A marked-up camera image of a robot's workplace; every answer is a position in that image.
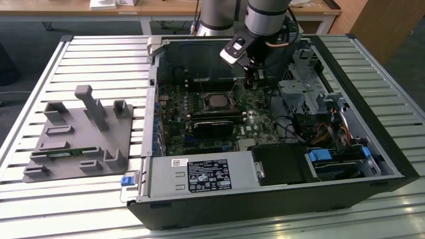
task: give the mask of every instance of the aluminum table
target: aluminum table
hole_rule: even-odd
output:
[[[90,84],[102,105],[134,108],[129,171],[140,169],[149,75],[148,36],[81,36],[60,42],[0,149],[0,238],[278,238],[425,237],[425,115],[355,39],[321,36],[359,93],[422,178],[349,209],[149,231],[126,210],[121,176],[25,184],[22,171],[41,133],[46,102],[82,107],[73,90]],[[325,74],[337,92],[337,84]]]

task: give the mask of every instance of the warning label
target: warning label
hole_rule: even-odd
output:
[[[191,193],[231,189],[226,159],[187,162],[187,180]]]

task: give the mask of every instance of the red wire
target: red wire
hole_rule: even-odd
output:
[[[326,124],[325,124],[325,123],[321,123],[321,124],[318,125],[318,127],[317,127],[317,137],[318,137],[319,128],[321,128],[323,125],[326,125]]]

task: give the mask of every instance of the wooden desk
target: wooden desk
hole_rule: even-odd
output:
[[[383,64],[398,49],[425,14],[425,0],[334,0],[343,13],[331,34],[355,35]]]
[[[293,8],[301,27],[317,23],[317,33],[327,33],[339,10],[331,10],[323,0]],[[138,0],[136,6],[89,10],[89,0],[0,0],[0,21],[138,21],[145,35],[152,35],[150,21],[193,19],[195,0]]]

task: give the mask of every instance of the barcode sticker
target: barcode sticker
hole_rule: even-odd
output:
[[[186,166],[186,165],[187,165],[187,159],[186,158],[174,158],[171,160],[171,167]]]

